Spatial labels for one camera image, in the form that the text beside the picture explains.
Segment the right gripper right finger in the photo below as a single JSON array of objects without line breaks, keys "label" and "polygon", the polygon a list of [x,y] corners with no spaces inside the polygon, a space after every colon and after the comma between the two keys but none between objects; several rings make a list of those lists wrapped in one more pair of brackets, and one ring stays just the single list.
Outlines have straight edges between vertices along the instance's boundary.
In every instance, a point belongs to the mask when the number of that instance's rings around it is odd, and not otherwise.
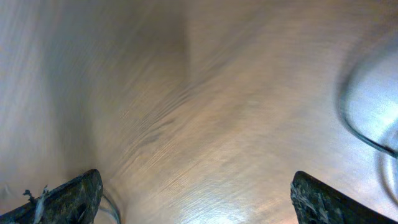
[{"label": "right gripper right finger", "polygon": [[300,224],[397,224],[304,171],[295,173],[290,198]]}]

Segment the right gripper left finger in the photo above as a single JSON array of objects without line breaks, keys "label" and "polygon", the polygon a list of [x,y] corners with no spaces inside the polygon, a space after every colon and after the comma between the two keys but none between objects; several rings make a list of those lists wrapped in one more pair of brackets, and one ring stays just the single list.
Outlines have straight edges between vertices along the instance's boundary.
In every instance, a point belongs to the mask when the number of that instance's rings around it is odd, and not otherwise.
[{"label": "right gripper left finger", "polygon": [[91,224],[103,196],[103,182],[100,172],[90,169],[53,190],[45,187],[37,198],[30,190],[23,195],[28,202],[1,215],[1,224]]}]

